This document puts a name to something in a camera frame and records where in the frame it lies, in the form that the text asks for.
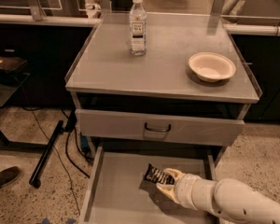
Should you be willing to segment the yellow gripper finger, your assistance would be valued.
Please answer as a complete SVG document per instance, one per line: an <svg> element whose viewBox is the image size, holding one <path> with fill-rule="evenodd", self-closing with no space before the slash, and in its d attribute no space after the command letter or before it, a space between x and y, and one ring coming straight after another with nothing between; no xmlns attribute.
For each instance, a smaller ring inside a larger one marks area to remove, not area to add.
<svg viewBox="0 0 280 224"><path fill-rule="evenodd" d="M164 185L161 183L157 183L156 187L162 194L164 194L170 200L172 200L175 203L179 203L179 200L175 196L175 186L174 185Z"/></svg>
<svg viewBox="0 0 280 224"><path fill-rule="evenodd" d="M173 168L165 168L163 170L166 174L170 175L175 182L177 182L179 179L181 179L185 173L179 171L179 170L176 170L176 169L173 169Z"/></svg>

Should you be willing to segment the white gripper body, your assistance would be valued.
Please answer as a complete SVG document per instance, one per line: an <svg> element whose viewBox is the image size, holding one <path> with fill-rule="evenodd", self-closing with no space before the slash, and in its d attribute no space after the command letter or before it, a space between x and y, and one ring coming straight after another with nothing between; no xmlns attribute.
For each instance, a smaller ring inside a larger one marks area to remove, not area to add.
<svg viewBox="0 0 280 224"><path fill-rule="evenodd" d="M181 206L196 210L192 200L192 191L194 184L200 179L198 175L185 174L175 182L175 197Z"/></svg>

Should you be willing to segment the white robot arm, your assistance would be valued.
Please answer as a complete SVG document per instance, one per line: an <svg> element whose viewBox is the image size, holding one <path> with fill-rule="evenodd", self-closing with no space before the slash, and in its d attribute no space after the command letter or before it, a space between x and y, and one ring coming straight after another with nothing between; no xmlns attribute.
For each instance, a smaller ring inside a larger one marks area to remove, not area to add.
<svg viewBox="0 0 280 224"><path fill-rule="evenodd" d="M163 171L175 182L157 183L157 189L184 208L202 210L235 224L280 224L280 203L241 181L208 180L172 168Z"/></svg>

